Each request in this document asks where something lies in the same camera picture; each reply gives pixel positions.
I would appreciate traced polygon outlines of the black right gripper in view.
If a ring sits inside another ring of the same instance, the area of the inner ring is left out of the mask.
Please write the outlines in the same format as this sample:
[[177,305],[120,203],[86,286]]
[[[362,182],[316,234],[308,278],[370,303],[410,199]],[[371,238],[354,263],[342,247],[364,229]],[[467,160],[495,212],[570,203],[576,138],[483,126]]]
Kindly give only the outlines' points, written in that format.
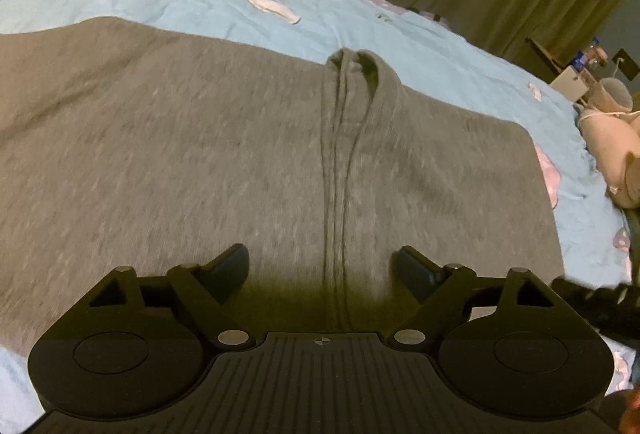
[[551,289],[582,316],[601,336],[639,349],[639,288],[619,284],[615,288],[590,289],[564,278],[552,281]]

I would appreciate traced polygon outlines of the pink plush toy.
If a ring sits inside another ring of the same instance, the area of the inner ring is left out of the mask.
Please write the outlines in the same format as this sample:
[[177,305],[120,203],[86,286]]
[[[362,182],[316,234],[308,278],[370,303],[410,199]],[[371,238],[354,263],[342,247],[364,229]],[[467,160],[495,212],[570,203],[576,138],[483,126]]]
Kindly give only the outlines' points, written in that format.
[[578,128],[596,159],[608,195],[623,209],[639,207],[639,113],[629,90],[614,78],[590,88]]

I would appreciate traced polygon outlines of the light blue bed sheet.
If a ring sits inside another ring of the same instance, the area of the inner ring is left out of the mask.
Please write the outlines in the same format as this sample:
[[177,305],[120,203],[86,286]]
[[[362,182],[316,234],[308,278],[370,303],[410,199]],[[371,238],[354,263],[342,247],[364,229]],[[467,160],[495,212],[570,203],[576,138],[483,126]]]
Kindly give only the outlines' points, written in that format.
[[[1,0],[1,39],[96,18],[259,47],[315,64],[325,64],[339,50],[366,50],[418,93],[518,124],[532,139],[544,176],[562,254],[560,276],[593,288],[630,280],[629,256],[616,242],[623,215],[606,196],[573,105],[536,76],[439,24],[370,0]],[[1,343],[6,433],[25,431],[43,413],[27,374],[28,353]]]

